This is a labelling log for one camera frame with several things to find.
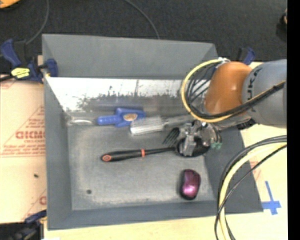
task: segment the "black cable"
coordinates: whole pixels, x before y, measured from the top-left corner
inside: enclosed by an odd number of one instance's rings
[[[12,76],[12,75],[7,75],[7,76],[0,77],[0,82],[3,82],[3,81],[6,81],[6,80],[9,80],[9,79],[11,79],[11,78],[13,78],[13,76]]]
[[[224,182],[224,179],[226,178],[226,176],[228,175],[229,171],[233,168],[233,166],[239,161],[241,160],[247,153],[249,153],[250,151],[254,150],[255,148],[264,146],[264,145],[269,145],[269,144],[275,144],[275,143],[283,143],[287,141],[287,135],[281,135],[281,136],[275,136],[275,137],[271,137],[271,138],[267,138],[261,141],[258,141],[255,144],[252,144],[250,146],[247,146],[246,148],[242,149],[239,153],[237,153],[226,165],[226,167],[224,168],[221,178],[220,178],[220,182],[219,182],[219,188],[218,188],[218,197],[217,199],[220,199],[220,191]]]
[[[50,14],[50,5],[49,5],[49,0],[45,0],[45,2],[46,2],[46,13],[45,13],[43,24],[41,25],[38,32],[33,37],[31,37],[29,40],[26,41],[26,43],[25,43],[26,45],[32,43],[42,33],[43,29],[45,28],[45,26],[48,22],[48,18],[49,18],[49,14]]]
[[[275,154],[277,154],[279,151],[285,149],[287,147],[287,145],[284,145],[284,146],[281,146],[279,148],[277,148],[275,151],[273,151],[272,153],[270,153],[269,155],[267,155],[265,158],[263,158],[260,162],[258,162],[254,167],[252,167],[251,169],[249,169],[249,171],[240,179],[238,180],[234,185],[233,187],[228,191],[227,195],[225,196],[223,202],[221,203],[221,205],[219,206],[218,208],[218,211],[217,211],[217,214],[216,214],[216,217],[215,217],[215,221],[214,221],[214,233],[215,233],[215,236],[217,239],[218,238],[218,234],[217,234],[217,227],[218,227],[218,220],[220,218],[220,214],[221,214],[221,211],[222,209],[225,207],[228,199],[231,197],[231,195],[233,194],[233,192],[236,190],[236,188],[239,186],[239,184],[250,174],[252,173],[255,169],[257,169],[259,166],[261,166],[265,161],[267,161],[269,158],[271,158],[272,156],[274,156]],[[230,238],[232,240],[235,240],[234,238],[234,235],[232,234],[231,230],[230,230],[230,227],[228,226],[228,223],[227,223],[227,228],[229,230],[229,235],[230,235]]]
[[[136,10],[138,10],[146,18],[146,20],[150,23],[151,27],[153,28],[157,39],[160,39],[160,35],[159,35],[158,31],[157,31],[157,28],[156,28],[155,24],[152,22],[152,20],[148,17],[148,15],[146,15],[138,6],[136,6],[130,0],[123,0],[123,1],[125,1],[126,3],[128,3],[129,5],[131,5],[132,7],[134,7]]]
[[[42,31],[44,30],[48,22],[48,18],[50,14],[50,4],[49,4],[49,0],[45,0],[45,2],[46,2],[46,13],[45,13],[43,24],[41,28],[38,30],[38,32],[32,38],[30,38],[28,41],[25,42],[26,45],[32,43],[42,33]]]
[[[234,117],[236,115],[239,115],[249,109],[251,109],[253,106],[257,105],[258,103],[260,103],[261,101],[263,101],[265,98],[269,97],[270,95],[278,92],[279,90],[283,89],[285,86],[285,81],[279,83],[279,84],[275,84],[272,88],[269,88],[267,91],[265,91],[264,93],[260,94],[258,97],[255,97],[254,99],[248,100],[247,102],[243,103],[242,105],[239,105],[233,109],[227,110],[225,112],[222,113],[218,113],[218,114],[214,114],[214,115],[210,115],[210,114],[205,114],[202,113],[198,110],[196,110],[196,112],[193,112],[197,117],[203,118],[203,119],[217,119],[217,118],[221,118],[224,116],[229,116],[228,118]],[[191,108],[194,107],[192,104],[188,103],[188,106]]]

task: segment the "blue clamp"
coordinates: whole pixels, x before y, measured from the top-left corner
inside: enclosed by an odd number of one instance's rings
[[[99,116],[96,123],[100,126],[114,125],[117,128],[129,126],[132,121],[146,117],[146,113],[138,109],[117,108],[114,115]]]
[[[251,48],[245,47],[239,49],[238,61],[241,61],[246,65],[250,65],[255,58],[256,58],[256,54],[254,50],[252,50]]]
[[[48,69],[51,77],[58,76],[58,66],[54,59],[47,59],[45,64],[36,65],[33,60],[25,59],[24,50],[20,49],[21,57],[17,55],[14,49],[14,41],[8,39],[0,46],[3,57],[12,65],[11,75],[16,80],[29,80],[43,83],[43,74],[41,69]]]

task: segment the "blue tape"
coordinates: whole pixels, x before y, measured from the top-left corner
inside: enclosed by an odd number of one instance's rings
[[[272,196],[268,181],[265,181],[265,186],[266,186],[266,189],[268,190],[268,193],[270,196],[270,201],[261,202],[262,208],[264,210],[269,209],[271,212],[271,215],[277,215],[278,214],[277,209],[281,208],[281,204],[279,201],[274,201],[274,197]]]

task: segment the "gray bin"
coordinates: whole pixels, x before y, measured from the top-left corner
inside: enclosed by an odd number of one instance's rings
[[[42,44],[43,60],[55,59],[62,78],[182,80],[196,65],[218,57],[213,44],[188,41],[44,34]],[[68,127],[58,91],[48,80],[44,81],[44,102],[49,230],[216,214],[223,168],[244,148],[236,128],[223,131],[221,149],[210,149],[205,156],[184,158],[167,152],[104,163],[100,155],[109,150],[160,146],[170,129],[136,137],[127,134],[127,128],[112,125]],[[163,106],[157,112],[172,113],[174,106],[182,111],[178,102],[167,104],[168,109]],[[202,178],[193,201],[182,199],[178,192],[181,172],[188,168]],[[249,168],[243,166],[236,179]],[[251,176],[237,188],[227,212],[260,211]]]

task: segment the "computer mouse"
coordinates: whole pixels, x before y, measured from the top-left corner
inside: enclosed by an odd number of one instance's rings
[[[181,176],[180,194],[186,200],[197,197],[201,184],[200,174],[192,169],[185,169]]]

